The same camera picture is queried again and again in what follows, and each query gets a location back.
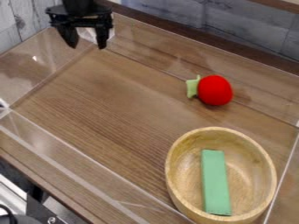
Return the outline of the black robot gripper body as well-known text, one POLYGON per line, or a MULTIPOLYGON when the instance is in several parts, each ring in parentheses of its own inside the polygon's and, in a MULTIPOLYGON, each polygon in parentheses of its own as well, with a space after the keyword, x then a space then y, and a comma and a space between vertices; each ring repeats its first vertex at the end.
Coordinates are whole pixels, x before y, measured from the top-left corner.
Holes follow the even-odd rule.
POLYGON ((45 9, 45 14, 55 28, 113 27, 112 9, 95 0, 61 0, 61 4, 45 9))

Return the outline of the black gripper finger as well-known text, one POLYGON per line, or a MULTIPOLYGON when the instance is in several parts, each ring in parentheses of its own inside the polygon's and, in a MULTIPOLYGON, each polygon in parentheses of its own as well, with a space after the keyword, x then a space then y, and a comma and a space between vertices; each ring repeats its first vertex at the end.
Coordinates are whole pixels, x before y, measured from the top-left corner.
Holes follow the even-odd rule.
POLYGON ((57 31, 67 45, 75 48, 80 39, 76 28, 72 26, 60 26, 57 31))
POLYGON ((97 40, 97 48, 104 49, 107 47, 108 41, 108 29, 105 27, 96 27, 96 40, 97 40))

